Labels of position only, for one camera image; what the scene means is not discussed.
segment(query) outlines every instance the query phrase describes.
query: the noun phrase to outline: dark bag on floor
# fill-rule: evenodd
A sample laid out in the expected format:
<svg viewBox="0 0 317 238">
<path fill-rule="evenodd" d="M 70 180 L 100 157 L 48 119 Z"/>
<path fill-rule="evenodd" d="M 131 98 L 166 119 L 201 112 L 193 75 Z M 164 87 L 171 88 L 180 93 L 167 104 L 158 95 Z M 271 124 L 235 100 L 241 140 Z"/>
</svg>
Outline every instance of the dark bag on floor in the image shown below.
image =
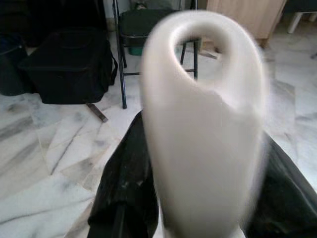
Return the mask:
<svg viewBox="0 0 317 238">
<path fill-rule="evenodd" d="M 49 104 L 98 102 L 117 73 L 106 34 L 91 28 L 52 33 L 19 67 Z"/>
</svg>

